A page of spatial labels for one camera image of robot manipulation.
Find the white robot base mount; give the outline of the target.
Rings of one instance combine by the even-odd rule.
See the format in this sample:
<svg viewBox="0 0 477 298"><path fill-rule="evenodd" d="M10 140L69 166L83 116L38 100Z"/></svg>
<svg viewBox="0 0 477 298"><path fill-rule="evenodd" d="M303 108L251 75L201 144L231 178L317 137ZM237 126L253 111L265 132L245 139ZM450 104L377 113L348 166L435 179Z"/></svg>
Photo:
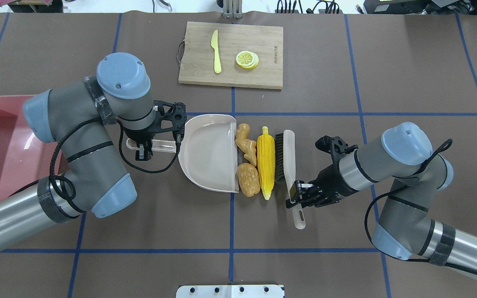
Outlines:
<svg viewBox="0 0 477 298"><path fill-rule="evenodd" d="M283 285L184 285L176 298L284 298Z"/></svg>

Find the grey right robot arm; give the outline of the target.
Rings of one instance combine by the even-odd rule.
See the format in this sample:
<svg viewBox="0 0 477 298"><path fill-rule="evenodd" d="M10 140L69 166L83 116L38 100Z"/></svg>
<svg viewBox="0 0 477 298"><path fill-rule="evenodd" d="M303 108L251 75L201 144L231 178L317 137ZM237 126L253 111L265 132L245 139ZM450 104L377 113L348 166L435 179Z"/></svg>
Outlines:
<svg viewBox="0 0 477 298"><path fill-rule="evenodd" d="M428 217L437 192L453 180L452 164L442 155L451 145L448 139L433 149L424 131L409 121L362 147L323 136L316 148L329 154L332 164L304 182L295 179L295 140L285 130L276 137L276 181L286 182L286 208L295 226L304 228L303 208L336 204L394 178L390 191L367 207L364 230L371 244L391 258L447 267L477 280L477 236Z"/></svg>

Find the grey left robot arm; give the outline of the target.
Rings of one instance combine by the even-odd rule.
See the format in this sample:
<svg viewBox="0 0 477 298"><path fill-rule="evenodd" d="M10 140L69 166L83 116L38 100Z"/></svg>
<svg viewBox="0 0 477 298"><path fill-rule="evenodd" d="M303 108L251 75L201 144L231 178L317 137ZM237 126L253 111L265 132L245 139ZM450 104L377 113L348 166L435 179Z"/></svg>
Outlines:
<svg viewBox="0 0 477 298"><path fill-rule="evenodd" d="M43 143L56 143L47 177L0 201L0 251L91 211L105 218L137 198L126 170L123 137L136 143L138 161L153 155L156 134L171 132L179 155L187 121L181 102L154 100L144 63L111 53L95 75L23 104L28 126Z"/></svg>

